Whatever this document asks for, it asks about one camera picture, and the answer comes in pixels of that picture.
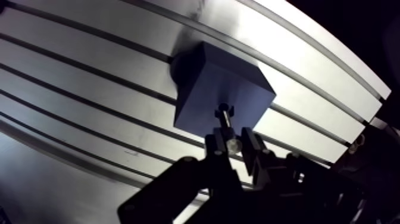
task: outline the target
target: dark blue cube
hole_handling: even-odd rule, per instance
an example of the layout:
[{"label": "dark blue cube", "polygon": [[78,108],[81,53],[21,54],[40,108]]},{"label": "dark blue cube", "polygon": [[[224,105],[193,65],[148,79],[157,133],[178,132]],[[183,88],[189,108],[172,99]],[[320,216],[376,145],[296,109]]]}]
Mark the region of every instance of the dark blue cube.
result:
[{"label": "dark blue cube", "polygon": [[174,126],[204,137],[219,127],[221,103],[235,107],[232,126],[253,128],[276,94],[257,66],[209,43],[175,57],[171,75],[178,99]]}]

